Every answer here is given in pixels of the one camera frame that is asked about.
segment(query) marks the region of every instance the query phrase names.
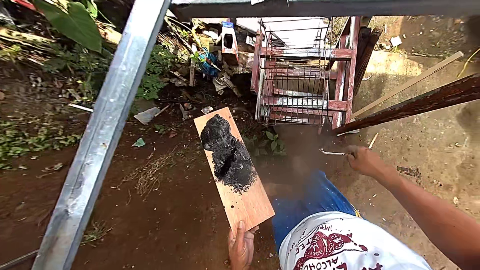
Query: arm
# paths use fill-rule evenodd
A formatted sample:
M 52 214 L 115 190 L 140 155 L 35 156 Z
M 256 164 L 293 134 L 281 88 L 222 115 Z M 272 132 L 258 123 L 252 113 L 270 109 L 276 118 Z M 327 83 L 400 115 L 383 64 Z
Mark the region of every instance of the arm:
M 350 166 L 390 191 L 452 262 L 463 270 L 480 268 L 480 225 L 475 219 L 400 176 L 368 148 L 349 146 L 347 150 Z

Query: wooden board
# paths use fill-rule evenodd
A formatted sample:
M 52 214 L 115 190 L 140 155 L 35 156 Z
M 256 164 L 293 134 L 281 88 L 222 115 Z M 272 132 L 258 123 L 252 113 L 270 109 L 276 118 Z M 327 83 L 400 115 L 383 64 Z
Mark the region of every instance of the wooden board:
M 195 118 L 193 121 L 195 122 L 198 135 L 200 136 L 202 133 L 207 121 L 216 114 L 228 121 L 232 136 L 243 143 L 240 132 L 237 128 L 237 125 L 233 121 L 233 117 L 228 107 Z M 239 221 L 244 221 L 246 229 L 249 230 L 275 215 L 272 204 L 268 200 L 264 186 L 262 185 L 262 182 L 258 176 L 255 183 L 253 183 L 246 192 L 239 194 L 232 191 L 230 186 L 224 185 L 217 180 L 214 175 L 212 152 L 205 150 L 205 155 L 207 156 L 208 165 L 210 166 L 212 175 L 215 179 L 218 193 L 222 199 L 228 222 L 230 223 L 230 228 L 232 228 L 234 234 L 237 233 Z
M 374 102 L 368 104 L 367 106 L 361 108 L 360 110 L 356 111 L 355 113 L 353 113 L 350 116 L 350 118 L 355 118 L 355 117 L 359 116 L 360 114 L 364 113 L 366 110 L 369 110 L 369 109 L 377 106 L 378 104 L 384 102 L 385 100 L 393 97 L 394 95 L 400 93 L 401 91 L 409 88 L 410 86 L 416 84 L 417 82 L 419 82 L 419 81 L 425 79 L 426 77 L 432 75 L 433 73 L 439 71 L 440 69 L 442 69 L 446 65 L 450 64 L 451 62 L 457 60 L 458 58 L 460 58 L 462 56 L 463 56 L 462 52 L 460 52 L 460 51 L 456 52 L 455 54 L 451 55 L 447 59 L 441 61 L 440 63 L 438 63 L 438 64 L 434 65 L 433 67 L 427 69 L 426 71 L 422 72 L 420 75 L 409 79 L 406 83 L 404 83 L 404 84 L 398 86 L 397 88 L 395 88 L 394 90 L 388 92 L 385 96 L 377 99 L 376 101 L 374 101 Z

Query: white t-shirt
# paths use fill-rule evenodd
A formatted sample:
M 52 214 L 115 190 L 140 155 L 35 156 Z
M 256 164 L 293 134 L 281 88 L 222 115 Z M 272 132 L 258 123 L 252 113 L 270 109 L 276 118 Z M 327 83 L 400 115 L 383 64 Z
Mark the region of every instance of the white t-shirt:
M 321 212 L 293 228 L 278 253 L 282 270 L 432 270 L 382 228 L 342 212 Z

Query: blue shorts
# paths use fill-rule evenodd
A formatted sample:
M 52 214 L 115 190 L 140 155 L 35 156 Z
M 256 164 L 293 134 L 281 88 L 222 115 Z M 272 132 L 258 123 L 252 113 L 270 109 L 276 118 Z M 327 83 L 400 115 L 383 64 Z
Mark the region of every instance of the blue shorts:
M 277 252 L 287 234 L 304 218 L 327 211 L 339 211 L 360 217 L 347 198 L 330 182 L 325 173 L 315 170 L 305 184 L 303 200 L 274 199 L 272 219 Z

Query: dirt ground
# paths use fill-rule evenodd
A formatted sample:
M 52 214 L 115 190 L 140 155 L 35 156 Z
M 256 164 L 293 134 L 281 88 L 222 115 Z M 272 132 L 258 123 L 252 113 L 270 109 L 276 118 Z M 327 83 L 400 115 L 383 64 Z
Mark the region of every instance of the dirt ground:
M 362 82 L 354 99 L 354 110 L 437 62 L 439 60 L 434 58 L 374 52 L 365 75 L 365 78 L 371 77 Z M 462 66 L 462 62 L 455 62 L 374 110 L 449 83 L 455 80 Z M 471 64 L 465 75 L 473 71 L 478 71 L 478 66 Z M 13 111 L 8 104 L 18 91 L 18 81 L 13 87 L 12 82 L 4 78 L 0 78 L 0 86 L 6 94 L 0 107 L 2 117 Z M 234 83 L 241 84 L 248 78 L 237 77 L 236 80 Z M 27 93 L 31 88 L 28 82 L 23 87 Z M 229 106 L 251 111 L 254 96 L 238 100 L 227 91 L 225 97 L 216 100 L 215 93 L 207 88 L 199 86 L 200 92 L 206 94 L 203 96 L 216 108 Z M 178 90 L 169 89 L 163 98 L 178 96 Z M 475 181 L 480 176 L 477 157 L 479 105 L 478 101 L 461 104 L 366 128 L 359 134 L 342 138 L 318 137 L 316 130 L 311 128 L 276 127 L 287 144 L 288 155 L 261 156 L 254 164 L 266 185 L 292 184 L 295 187 L 309 169 L 325 171 L 366 219 L 424 256 L 433 269 L 455 270 L 456 266 L 431 244 L 388 191 L 373 179 L 353 172 L 344 159 L 322 156 L 317 149 L 319 146 L 335 150 L 347 144 L 367 145 L 378 132 L 373 150 L 385 161 L 395 166 L 418 168 L 421 176 L 408 176 L 409 179 L 480 221 L 480 184 Z M 198 109 L 202 105 L 194 106 L 197 109 L 192 114 L 200 115 Z M 71 117 L 66 124 L 86 125 L 88 113 L 74 109 L 68 112 Z M 265 131 L 252 123 L 251 116 L 244 110 L 237 109 L 233 115 L 241 133 L 251 136 Z M 192 118 L 183 121 L 178 104 L 174 104 L 153 121 L 166 125 L 167 132 L 160 135 L 134 118 L 128 120 L 86 231 L 91 232 L 93 224 L 103 224 L 105 229 L 111 230 L 101 240 L 80 246 L 72 269 L 228 269 L 229 225 Z M 139 137 L 146 145 L 132 147 Z M 36 153 L 39 156 L 36 160 L 26 155 L 14 164 L 27 164 L 27 170 L 0 172 L 0 263 L 39 248 L 75 152 L 76 147 L 49 150 Z M 164 157 L 168 162 L 159 171 L 158 183 L 147 195 L 140 196 L 136 189 L 137 179 L 128 176 Z M 37 177 L 44 174 L 45 167 L 58 162 L 65 166 L 56 173 Z M 255 236 L 252 269 L 279 269 L 272 234 L 270 220 L 260 225 Z M 29 269 L 32 263 L 30 260 L 14 269 Z

